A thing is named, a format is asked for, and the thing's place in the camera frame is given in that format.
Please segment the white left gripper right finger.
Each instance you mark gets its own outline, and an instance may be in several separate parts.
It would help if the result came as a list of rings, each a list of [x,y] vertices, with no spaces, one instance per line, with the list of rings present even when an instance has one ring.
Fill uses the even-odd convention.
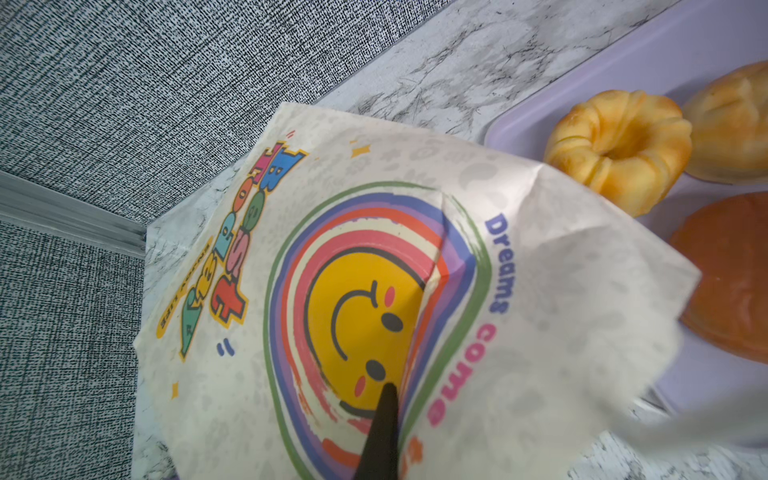
[[[656,424],[617,416],[611,432],[639,453],[683,453],[719,444],[754,444],[767,438],[767,391],[715,401]]]

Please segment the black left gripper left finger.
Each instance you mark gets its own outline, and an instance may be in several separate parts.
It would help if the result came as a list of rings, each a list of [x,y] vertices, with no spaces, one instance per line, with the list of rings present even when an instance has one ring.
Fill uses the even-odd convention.
[[[382,389],[354,480],[398,479],[398,416],[397,387],[387,383]]]

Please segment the orange brown fake bread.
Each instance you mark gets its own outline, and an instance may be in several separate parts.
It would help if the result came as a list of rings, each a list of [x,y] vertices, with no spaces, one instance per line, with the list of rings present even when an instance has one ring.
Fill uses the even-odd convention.
[[[688,216],[670,244],[702,274],[683,324],[708,343],[767,362],[767,194],[738,195]]]

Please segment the white printed paper bag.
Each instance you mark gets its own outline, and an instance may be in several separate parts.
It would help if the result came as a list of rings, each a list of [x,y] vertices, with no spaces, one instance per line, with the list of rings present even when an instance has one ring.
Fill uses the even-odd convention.
[[[281,105],[134,347],[183,479],[561,479],[681,343],[698,270],[542,163]]]

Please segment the yellow bundt fake bread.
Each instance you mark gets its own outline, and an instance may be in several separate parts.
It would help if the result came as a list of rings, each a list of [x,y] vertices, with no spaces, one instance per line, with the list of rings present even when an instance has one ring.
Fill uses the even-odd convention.
[[[556,124],[543,161],[632,217],[669,193],[691,158],[692,125],[665,96],[609,90]]]

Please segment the pale yellow fake bun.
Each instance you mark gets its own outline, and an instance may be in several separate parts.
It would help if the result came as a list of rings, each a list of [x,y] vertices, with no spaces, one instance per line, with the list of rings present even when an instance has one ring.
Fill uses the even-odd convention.
[[[686,173],[703,181],[767,182],[767,63],[740,67],[711,82],[683,106],[692,125]]]

